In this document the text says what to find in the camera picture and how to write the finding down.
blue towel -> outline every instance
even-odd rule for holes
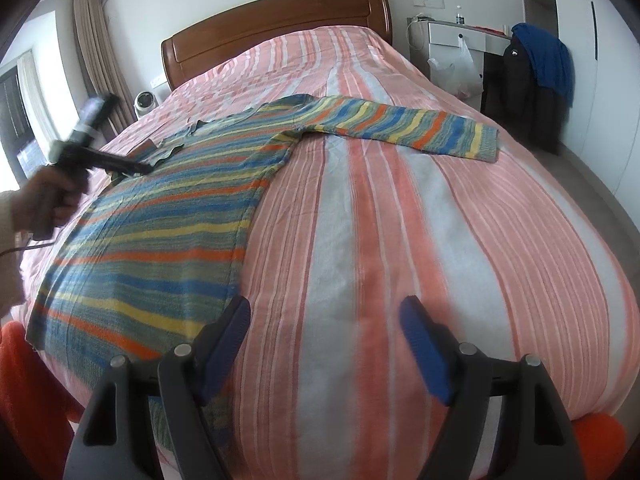
[[[511,31],[529,54],[538,85],[565,96],[570,106],[574,99],[574,66],[566,45],[529,23],[518,23]]]

blue gripper pad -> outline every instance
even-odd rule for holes
[[[251,306],[242,298],[238,307],[228,319],[218,344],[207,359],[204,370],[204,382],[199,391],[200,399],[206,404],[210,399],[220,393],[231,367],[236,360],[238,351],[244,341],[244,336],[249,330],[251,322]]]
[[[451,364],[447,364],[448,360],[438,349],[437,338],[433,337],[436,336],[434,331],[438,326],[431,320],[417,298],[405,298],[400,304],[400,326],[418,363],[427,390],[442,404],[449,406],[454,396],[450,381]]]

wooden headboard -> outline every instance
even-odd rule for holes
[[[391,43],[388,0],[257,0],[226,10],[162,42],[171,90],[245,50],[323,25],[369,27]]]

curtain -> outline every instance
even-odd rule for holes
[[[107,23],[100,0],[73,0],[76,35],[86,71],[98,94],[111,93],[120,103],[109,116],[119,134],[136,121],[133,100],[113,54]]]
[[[47,106],[40,90],[40,81],[36,63],[33,60],[31,50],[22,54],[18,60],[18,81],[20,83],[20,95],[24,104],[24,111],[27,114],[33,135],[42,150],[44,156],[49,160],[49,150],[52,143],[59,139],[58,131],[53,125]]]

pink striped bedspread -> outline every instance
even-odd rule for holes
[[[107,149],[127,153],[147,137],[295,93],[493,124],[370,30],[323,27],[185,83]],[[640,366],[631,288],[559,184],[504,130],[499,143],[487,164],[375,140],[303,139],[258,207],[242,270],[253,320],[231,379],[236,478],[417,476],[446,412],[428,397],[399,328],[410,294],[490,356],[540,355],[571,418],[622,403]],[[107,182],[93,174],[84,206]],[[69,229],[52,250],[25,254],[28,302],[14,310],[23,323]],[[86,387],[42,357],[85,404]],[[473,478],[487,470],[499,408],[492,400]]]

